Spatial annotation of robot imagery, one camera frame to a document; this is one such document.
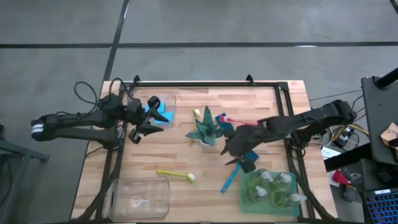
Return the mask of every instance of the wooden table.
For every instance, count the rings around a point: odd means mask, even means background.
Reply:
[[[294,113],[310,109],[303,81],[287,81]],[[108,94],[109,82],[103,85],[101,96]],[[114,84],[113,92],[117,93]],[[294,217],[245,214],[239,209],[239,178],[235,178],[225,194],[220,193],[225,180],[235,166],[225,166],[231,156],[220,155],[224,140],[218,139],[216,151],[202,153],[195,141],[188,145],[184,137],[193,128],[192,111],[203,114],[208,105],[212,115],[226,113],[243,121],[278,115],[275,90],[270,87],[144,87],[135,88],[134,95],[174,94],[177,97],[174,125],[161,133],[143,137],[137,145],[126,138],[120,178],[156,177],[156,169],[195,174],[195,183],[169,176],[170,210],[165,218],[139,220],[139,222],[291,222]],[[129,124],[127,133],[132,129]],[[90,142],[88,152],[100,146]],[[283,141],[261,144],[254,150],[260,155],[257,168],[289,171]],[[312,192],[326,210],[336,217],[336,208],[326,176],[319,147],[306,149],[304,157],[308,181]],[[106,151],[97,151],[85,159],[80,184],[73,207],[72,218],[78,217],[98,193],[104,169]]]

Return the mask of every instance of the artificial plant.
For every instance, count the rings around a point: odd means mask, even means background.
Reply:
[[[217,124],[214,124],[213,117],[211,116],[211,112],[207,106],[203,114],[203,122],[195,119],[195,124],[197,126],[197,130],[191,131],[185,135],[185,137],[200,139],[203,143],[214,146],[216,144],[216,138],[223,135],[223,130],[221,128],[217,128]]]

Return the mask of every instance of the white label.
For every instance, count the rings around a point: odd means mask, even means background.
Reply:
[[[386,190],[376,190],[374,193],[375,194],[386,194],[386,193],[390,193],[390,189],[386,189]]]

